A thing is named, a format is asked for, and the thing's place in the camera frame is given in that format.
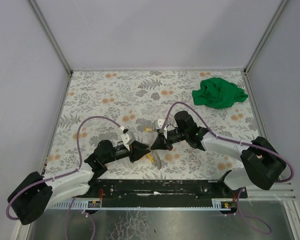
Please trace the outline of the patterned bracelet keyring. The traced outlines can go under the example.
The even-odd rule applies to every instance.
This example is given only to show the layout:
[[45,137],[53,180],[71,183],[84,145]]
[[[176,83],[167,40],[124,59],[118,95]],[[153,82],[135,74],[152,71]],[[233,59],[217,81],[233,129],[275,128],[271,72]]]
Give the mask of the patterned bracelet keyring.
[[161,158],[160,158],[159,154],[156,151],[151,151],[149,154],[154,159],[154,163],[152,163],[152,164],[154,164],[157,167],[157,169],[160,170],[162,167],[162,162],[161,162]]

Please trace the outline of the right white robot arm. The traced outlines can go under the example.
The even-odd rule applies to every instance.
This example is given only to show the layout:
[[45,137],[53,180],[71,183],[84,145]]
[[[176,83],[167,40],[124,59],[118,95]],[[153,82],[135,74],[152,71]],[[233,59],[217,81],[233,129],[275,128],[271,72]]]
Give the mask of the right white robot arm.
[[220,179],[231,190],[249,186],[269,190],[287,166],[264,137],[244,143],[213,134],[208,128],[198,126],[184,110],[177,112],[174,119],[177,126],[172,130],[167,129],[164,119],[155,121],[157,137],[151,150],[171,151],[175,143],[185,141],[193,149],[212,151],[241,161],[243,168],[230,170]]

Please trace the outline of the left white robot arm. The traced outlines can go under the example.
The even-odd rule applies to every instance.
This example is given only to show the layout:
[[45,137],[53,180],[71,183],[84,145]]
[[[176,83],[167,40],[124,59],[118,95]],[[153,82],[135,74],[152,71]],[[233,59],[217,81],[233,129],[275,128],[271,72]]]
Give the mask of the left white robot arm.
[[86,194],[91,183],[107,171],[107,163],[124,158],[134,163],[149,153],[149,146],[136,140],[128,146],[122,142],[113,146],[111,141],[102,140],[79,168],[56,176],[42,176],[37,171],[28,174],[7,198],[6,216],[28,225],[47,207]]

